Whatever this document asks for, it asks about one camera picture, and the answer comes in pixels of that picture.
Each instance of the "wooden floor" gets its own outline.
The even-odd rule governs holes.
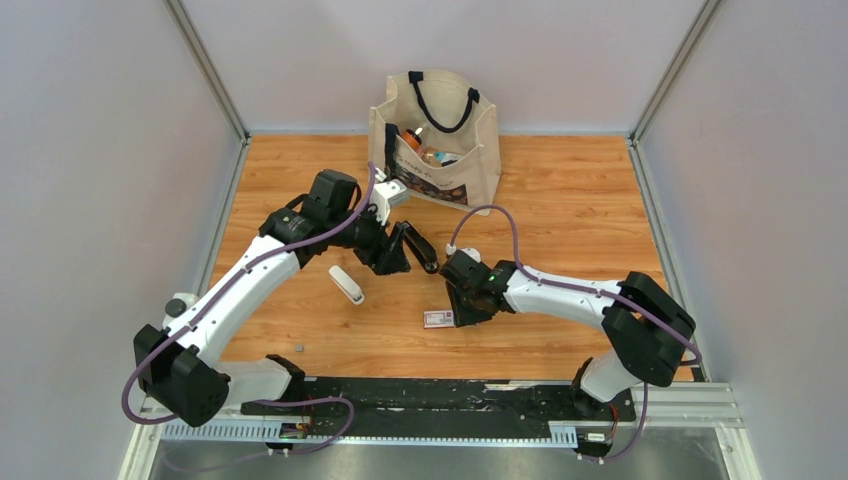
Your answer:
[[[503,137],[496,203],[519,226],[525,264],[562,275],[619,279],[630,270],[664,284],[624,140]],[[367,184],[365,136],[260,136],[242,174],[213,281],[244,252],[269,213],[307,192],[331,168]],[[392,211],[444,257],[463,213],[413,198]],[[457,242],[494,265],[512,259],[509,224],[497,212],[466,224]],[[541,315],[498,314],[475,327],[425,330],[422,312],[450,309],[444,282],[409,255],[412,272],[377,277],[352,252],[331,249],[274,292],[224,352],[227,361],[277,353],[307,375],[571,379],[609,348],[583,325]],[[353,305],[327,270],[344,268],[363,288]],[[295,352],[303,345],[303,352]],[[680,379],[690,379],[687,370]]]

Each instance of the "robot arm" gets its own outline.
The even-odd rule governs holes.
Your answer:
[[[414,230],[403,222],[390,235],[385,231],[391,208],[405,201],[408,194],[402,184],[383,180],[385,176],[378,171],[378,183],[370,197],[362,200],[368,208],[347,227],[323,241],[276,253],[285,245],[332,231],[354,213],[349,205],[354,192],[359,191],[356,180],[324,170],[316,176],[309,194],[268,217],[244,255],[202,298],[175,295],[166,306],[163,328],[146,325],[136,334],[133,344],[137,365],[170,336],[186,327],[189,330],[142,371],[142,390],[191,426],[206,423],[225,405],[286,399],[287,393],[300,400],[290,387],[304,374],[287,360],[269,355],[252,363],[220,363],[221,353],[271,292],[330,246],[353,249],[377,275],[410,270],[402,241],[413,248],[409,232]],[[421,254],[433,260],[426,253],[413,251],[416,257]]]
[[[635,300],[690,339],[695,322],[649,276],[631,272],[623,281],[591,281],[525,269],[535,279],[522,273],[515,262],[501,260],[489,268],[475,250],[456,251],[440,271],[456,325],[487,321],[497,312],[542,313],[605,332],[612,349],[587,360],[573,383],[577,393],[588,395],[583,400],[596,407],[640,382],[662,387],[671,384],[685,347],[663,329],[634,316],[612,296],[599,294],[603,291]]]

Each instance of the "small box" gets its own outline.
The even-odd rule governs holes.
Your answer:
[[[453,312],[450,310],[430,310],[424,312],[424,328],[452,328]]]

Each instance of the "bag handle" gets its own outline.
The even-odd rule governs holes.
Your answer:
[[[383,153],[386,155],[386,175],[392,178],[396,170],[395,149],[397,148],[397,138],[400,135],[400,129],[393,123],[386,124],[386,146],[383,148]]]
[[[480,92],[478,92],[476,88],[468,88],[468,102],[465,104],[465,112],[462,114],[462,118],[459,119],[459,123],[448,128],[437,122],[436,119],[430,115],[427,103],[424,102],[424,96],[421,95],[421,88],[418,87],[418,82],[422,80],[424,80],[424,72],[409,72],[409,83],[411,83],[412,88],[415,89],[415,96],[418,97],[418,106],[421,107],[421,111],[424,112],[424,116],[427,117],[430,124],[436,127],[436,130],[443,133],[454,133],[462,128],[462,126],[465,125],[465,122],[468,121],[468,117],[471,116],[471,108],[474,106],[474,103],[480,102]]]

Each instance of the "white wall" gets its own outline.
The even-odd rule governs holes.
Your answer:
[[[703,0],[186,0],[251,130],[368,128],[385,78],[444,68],[506,131],[629,131]]]
[[[0,5],[0,469],[115,478],[132,338],[191,288],[238,143],[161,1]]]
[[[763,478],[844,478],[848,4],[725,2],[644,143]]]

